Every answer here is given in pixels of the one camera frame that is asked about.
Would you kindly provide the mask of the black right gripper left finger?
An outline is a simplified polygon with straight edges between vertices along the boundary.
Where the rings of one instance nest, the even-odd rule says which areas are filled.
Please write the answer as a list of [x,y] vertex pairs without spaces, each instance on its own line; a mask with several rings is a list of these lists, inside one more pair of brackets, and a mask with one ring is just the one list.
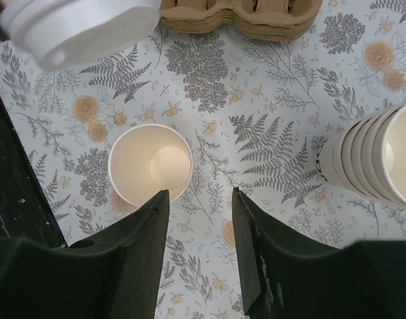
[[169,193],[67,248],[0,239],[0,318],[153,318]]

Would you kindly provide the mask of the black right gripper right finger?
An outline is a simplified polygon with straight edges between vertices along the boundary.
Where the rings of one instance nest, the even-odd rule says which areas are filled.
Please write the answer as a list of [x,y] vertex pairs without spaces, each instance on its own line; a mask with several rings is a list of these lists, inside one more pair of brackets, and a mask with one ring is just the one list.
[[239,189],[232,220],[251,318],[406,318],[406,241],[319,243],[265,213]]

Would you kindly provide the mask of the white paper coffee cup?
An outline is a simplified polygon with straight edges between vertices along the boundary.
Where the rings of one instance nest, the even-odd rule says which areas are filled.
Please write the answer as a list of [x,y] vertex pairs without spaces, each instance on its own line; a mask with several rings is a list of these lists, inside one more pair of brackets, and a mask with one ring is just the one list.
[[188,188],[193,155],[186,139],[161,124],[142,124],[124,132],[108,158],[112,187],[127,203],[141,207],[159,191],[174,202]]

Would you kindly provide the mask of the stack of white paper cups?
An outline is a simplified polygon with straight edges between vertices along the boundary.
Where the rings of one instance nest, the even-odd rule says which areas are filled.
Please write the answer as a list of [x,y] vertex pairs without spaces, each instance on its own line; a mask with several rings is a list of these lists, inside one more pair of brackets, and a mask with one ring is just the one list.
[[324,142],[315,165],[332,185],[406,209],[406,101],[365,116]]

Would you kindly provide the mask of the brown pulp cup carrier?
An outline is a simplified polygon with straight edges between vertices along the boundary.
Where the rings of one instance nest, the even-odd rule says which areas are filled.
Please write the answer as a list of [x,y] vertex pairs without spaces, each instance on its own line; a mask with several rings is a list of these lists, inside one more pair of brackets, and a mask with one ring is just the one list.
[[252,39],[290,42],[308,31],[321,6],[322,0],[162,1],[159,25],[198,35],[230,24]]

